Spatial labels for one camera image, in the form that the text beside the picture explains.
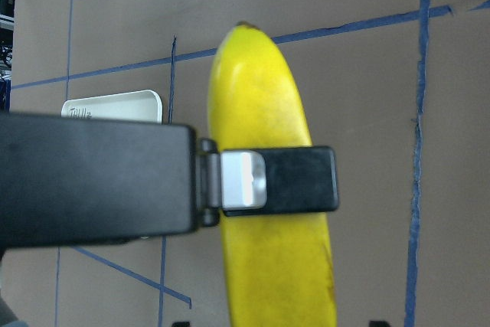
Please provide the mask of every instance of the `yellow banana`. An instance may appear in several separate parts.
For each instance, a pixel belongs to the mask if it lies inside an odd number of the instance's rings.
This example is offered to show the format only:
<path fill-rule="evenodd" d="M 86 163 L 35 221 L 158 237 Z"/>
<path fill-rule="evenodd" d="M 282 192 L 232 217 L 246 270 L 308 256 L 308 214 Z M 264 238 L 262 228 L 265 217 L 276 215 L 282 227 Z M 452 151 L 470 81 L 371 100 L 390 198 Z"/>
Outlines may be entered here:
<path fill-rule="evenodd" d="M 244 22 L 217 50 L 207 114 L 220 149 L 311 145 L 284 57 Z M 325 214 L 222 217 L 221 234 L 233 327 L 336 326 Z"/>

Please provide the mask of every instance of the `white tray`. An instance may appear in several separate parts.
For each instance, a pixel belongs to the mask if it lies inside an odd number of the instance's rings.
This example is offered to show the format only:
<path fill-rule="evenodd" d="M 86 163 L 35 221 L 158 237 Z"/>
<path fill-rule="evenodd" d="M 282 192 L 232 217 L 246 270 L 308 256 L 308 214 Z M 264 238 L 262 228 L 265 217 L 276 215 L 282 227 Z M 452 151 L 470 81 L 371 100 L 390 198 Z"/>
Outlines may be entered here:
<path fill-rule="evenodd" d="M 132 120 L 162 123 L 162 101 L 151 90 L 68 100 L 61 116 L 75 119 Z"/>

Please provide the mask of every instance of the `banana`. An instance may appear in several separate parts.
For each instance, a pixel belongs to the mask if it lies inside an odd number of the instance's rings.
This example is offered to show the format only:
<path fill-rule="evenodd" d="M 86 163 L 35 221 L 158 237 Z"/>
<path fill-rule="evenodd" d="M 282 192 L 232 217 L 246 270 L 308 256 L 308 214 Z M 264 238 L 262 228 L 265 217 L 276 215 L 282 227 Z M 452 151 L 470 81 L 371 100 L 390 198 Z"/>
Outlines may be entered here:
<path fill-rule="evenodd" d="M 288 64 L 246 22 L 217 49 L 207 117 L 220 149 L 312 144 Z M 325 214 L 222 217 L 220 227 L 233 327 L 336 326 Z"/>

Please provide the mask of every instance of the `white object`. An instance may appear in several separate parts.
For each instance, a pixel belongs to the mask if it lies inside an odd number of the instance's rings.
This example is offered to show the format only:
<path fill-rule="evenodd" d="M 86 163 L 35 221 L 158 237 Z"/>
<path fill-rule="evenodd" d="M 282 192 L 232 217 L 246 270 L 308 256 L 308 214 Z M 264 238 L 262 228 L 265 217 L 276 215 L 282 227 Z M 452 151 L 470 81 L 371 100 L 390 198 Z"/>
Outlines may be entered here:
<path fill-rule="evenodd" d="M 160 96 L 151 90 L 68 100 L 61 116 L 76 119 L 128 120 L 162 123 Z"/>
<path fill-rule="evenodd" d="M 266 163 L 258 152 L 221 153 L 223 209 L 261 208 L 267 201 Z"/>

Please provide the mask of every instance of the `white plate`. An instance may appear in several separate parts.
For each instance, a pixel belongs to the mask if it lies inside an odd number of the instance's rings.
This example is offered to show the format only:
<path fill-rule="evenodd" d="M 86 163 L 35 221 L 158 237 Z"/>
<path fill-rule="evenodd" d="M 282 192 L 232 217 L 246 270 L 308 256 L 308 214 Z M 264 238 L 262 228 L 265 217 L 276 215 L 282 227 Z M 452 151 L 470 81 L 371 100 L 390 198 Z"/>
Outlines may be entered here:
<path fill-rule="evenodd" d="M 151 90 L 68 100 L 61 116 L 75 119 L 111 119 L 162 123 L 162 101 Z"/>

